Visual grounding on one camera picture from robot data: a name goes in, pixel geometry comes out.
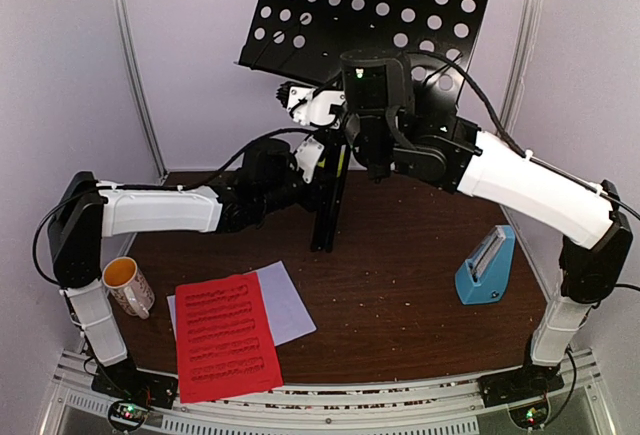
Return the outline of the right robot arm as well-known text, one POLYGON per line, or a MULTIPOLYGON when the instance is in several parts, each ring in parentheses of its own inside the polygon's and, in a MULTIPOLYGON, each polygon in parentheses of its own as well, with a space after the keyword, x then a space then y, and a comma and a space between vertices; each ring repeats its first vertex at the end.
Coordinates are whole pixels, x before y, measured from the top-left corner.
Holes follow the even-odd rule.
POLYGON ((398 174, 449 193, 495 202, 563 235, 562 279, 513 374, 519 395, 551 379, 590 306, 615 288, 633 234, 613 184, 582 181, 524 151, 502 126, 495 133, 420 103, 412 80, 423 51, 355 49, 340 56, 344 127, 373 180, 398 174))

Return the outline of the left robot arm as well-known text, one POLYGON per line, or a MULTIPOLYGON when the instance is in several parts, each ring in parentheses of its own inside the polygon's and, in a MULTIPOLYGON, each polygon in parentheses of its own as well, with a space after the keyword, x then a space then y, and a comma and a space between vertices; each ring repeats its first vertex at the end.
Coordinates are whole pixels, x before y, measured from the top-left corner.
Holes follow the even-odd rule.
POLYGON ((137 397, 144 379, 121 335, 100 281, 103 239, 130 233, 236 233, 299 204, 315 211, 315 172, 324 145, 312 134, 292 149, 276 134, 243 148, 240 169, 220 170, 193 185, 127 185, 74 175, 59 204, 43 219, 54 282, 86 336, 106 384, 123 399, 137 397))

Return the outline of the black music stand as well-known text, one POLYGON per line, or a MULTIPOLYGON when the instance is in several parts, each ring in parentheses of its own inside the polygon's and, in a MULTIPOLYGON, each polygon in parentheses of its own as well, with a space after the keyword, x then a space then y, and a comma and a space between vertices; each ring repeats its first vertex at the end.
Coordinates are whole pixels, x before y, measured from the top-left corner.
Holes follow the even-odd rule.
MULTIPOLYGON (((341 54, 355 49, 423 51, 412 80, 420 103, 459 117, 461 90, 488 0, 258 0, 239 62, 285 82, 344 92, 341 54)), ((317 128, 323 157, 343 148, 356 161, 343 127, 317 128)), ((346 170, 322 189, 314 250, 333 247, 346 170)))

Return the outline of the red sheet music paper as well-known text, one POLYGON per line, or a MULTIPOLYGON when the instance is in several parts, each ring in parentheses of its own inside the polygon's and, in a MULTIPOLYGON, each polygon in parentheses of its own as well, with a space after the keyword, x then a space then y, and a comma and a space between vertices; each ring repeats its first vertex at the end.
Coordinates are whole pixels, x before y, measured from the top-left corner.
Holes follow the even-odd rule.
POLYGON ((176 352, 183 404, 283 385, 257 275, 176 288, 176 352))

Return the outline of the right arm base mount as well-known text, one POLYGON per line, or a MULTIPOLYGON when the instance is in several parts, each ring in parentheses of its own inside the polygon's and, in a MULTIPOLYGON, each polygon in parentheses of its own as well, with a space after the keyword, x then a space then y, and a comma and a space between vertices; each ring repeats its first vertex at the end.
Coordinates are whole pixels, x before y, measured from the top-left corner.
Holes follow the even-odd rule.
POLYGON ((505 405, 518 428, 542 429, 551 419, 550 392, 564 387, 559 365, 520 368, 481 376, 477 383, 485 408, 505 405))

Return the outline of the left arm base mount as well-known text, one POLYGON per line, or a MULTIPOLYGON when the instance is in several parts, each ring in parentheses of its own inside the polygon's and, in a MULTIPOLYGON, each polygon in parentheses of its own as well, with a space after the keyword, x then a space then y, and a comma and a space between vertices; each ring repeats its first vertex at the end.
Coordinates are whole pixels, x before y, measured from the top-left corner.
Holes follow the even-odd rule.
POLYGON ((107 421, 121 433, 140 429, 158 409, 171 409, 178 394, 178 379, 174 376, 139 373, 140 385, 125 389, 107 375, 96 373, 93 391, 114 398, 107 407, 107 421))

